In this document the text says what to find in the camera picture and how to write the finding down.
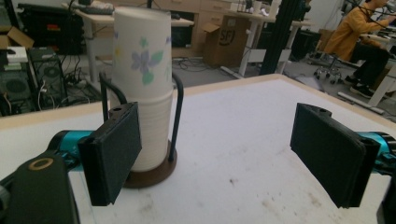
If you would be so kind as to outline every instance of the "brown round base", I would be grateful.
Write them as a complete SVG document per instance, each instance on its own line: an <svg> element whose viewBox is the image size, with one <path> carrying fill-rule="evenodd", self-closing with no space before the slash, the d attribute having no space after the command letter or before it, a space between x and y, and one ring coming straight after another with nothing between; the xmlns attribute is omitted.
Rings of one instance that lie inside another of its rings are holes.
<svg viewBox="0 0 396 224"><path fill-rule="evenodd" d="M166 157L160 166L153 170L146 172L134 172L129 173L127 180L124 183L124 187L128 189L141 189L149 186L156 185L165 180L169 175L173 173L177 163L177 152L175 151L174 160L169 161L171 143L168 141L168 152Z"/></svg>

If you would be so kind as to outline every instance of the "white table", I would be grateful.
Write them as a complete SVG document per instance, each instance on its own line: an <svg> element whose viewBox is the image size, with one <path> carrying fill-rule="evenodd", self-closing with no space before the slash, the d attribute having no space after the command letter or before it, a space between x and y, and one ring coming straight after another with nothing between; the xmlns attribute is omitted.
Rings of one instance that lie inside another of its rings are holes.
<svg viewBox="0 0 396 224"><path fill-rule="evenodd" d="M176 170L159 185L123 189L108 207L90 207L83 174L70 173L81 223L376 223L389 178L370 177L361 207L336 208L290 149L299 102L332 111L353 131L396 136L396 124L281 75L188 88ZM60 130L96 129L102 112L100 104L78 105L0 123L4 178Z"/></svg>
<svg viewBox="0 0 396 224"><path fill-rule="evenodd" d="M253 41L254 38L256 37L256 32L258 31L259 25L263 25L266 22L274 23L276 22L276 19L265 17L263 15L237 12L234 10L229 10L229 13L234 16L248 18L251 21L250 30L249 30L250 33L247 37L244 56L242 58L241 64L239 65L238 76L236 76L238 78L241 78L245 76L248 63L262 63L262 60L264 59L266 49L253 48L254 47ZM291 54L291 46L293 45L294 37L296 36L298 29L302 26L311 26L311 25L313 25L313 23L310 21L293 21L291 23L291 33L288 39L288 43L286 44L285 49L282 50L282 53L279 58L281 65L280 65L280 69L278 69L277 71L278 73L282 74L283 70L285 69L286 63ZM230 74L232 74L233 76L235 76L234 72L230 71L229 69L225 67L223 67L223 69L229 72Z"/></svg>
<svg viewBox="0 0 396 224"><path fill-rule="evenodd" d="M75 10L83 22L84 38L87 45L88 65L90 67L90 82L95 84L99 81L99 71L96 66L96 57L113 54L113 25L114 17L110 15L89 15L80 10ZM172 27L187 27L194 25L193 21L180 18L172 20Z"/></svg>

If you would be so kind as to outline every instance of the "tan jacket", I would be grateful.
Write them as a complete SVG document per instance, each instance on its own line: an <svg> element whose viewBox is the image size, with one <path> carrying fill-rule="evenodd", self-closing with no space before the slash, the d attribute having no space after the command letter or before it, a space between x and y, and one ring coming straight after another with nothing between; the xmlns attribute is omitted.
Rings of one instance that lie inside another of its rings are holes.
<svg viewBox="0 0 396 224"><path fill-rule="evenodd" d="M389 21L378 21L382 26L376 24L369 19L373 15L373 12L366 8L367 4L364 3L362 7L355 7L346 15L332 34L332 37L324 49L325 53L335 53L340 59L348 62L352 57L353 49L359 38L362 44L370 44L376 47L381 46L379 42L360 37L360 35L380 30L383 28L382 26L387 27Z"/></svg>

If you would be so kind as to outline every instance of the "office chair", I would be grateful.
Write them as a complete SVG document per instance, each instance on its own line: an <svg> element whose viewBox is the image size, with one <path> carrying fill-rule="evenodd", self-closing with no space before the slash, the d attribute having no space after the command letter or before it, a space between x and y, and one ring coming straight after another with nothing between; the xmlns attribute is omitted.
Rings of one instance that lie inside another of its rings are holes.
<svg viewBox="0 0 396 224"><path fill-rule="evenodd" d="M338 69L338 67L335 66L335 63L339 61L338 57L335 54L332 54L332 62L330 63L329 66L321 66L317 68L317 70L314 73L314 76L317 79L320 79L320 77L325 74L326 78L330 78L330 83L335 84L335 83L342 83L343 80L341 79L341 71Z"/></svg>

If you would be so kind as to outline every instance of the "person sitting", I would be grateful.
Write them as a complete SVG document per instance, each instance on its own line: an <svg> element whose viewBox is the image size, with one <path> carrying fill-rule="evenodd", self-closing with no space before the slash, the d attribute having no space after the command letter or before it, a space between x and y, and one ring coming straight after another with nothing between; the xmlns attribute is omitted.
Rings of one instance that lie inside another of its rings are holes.
<svg viewBox="0 0 396 224"><path fill-rule="evenodd" d="M346 62L365 61L353 75L344 79L344 83L351 86L350 91L365 98L373 96L369 86L375 83L384 70L390 55L379 42L361 37L361 34L381 30L396 19L395 15L389 15L381 21L371 19L374 11L384 7L387 2L388 0L366 0L361 7L353 8L341 21L324 49L325 53L336 54Z"/></svg>

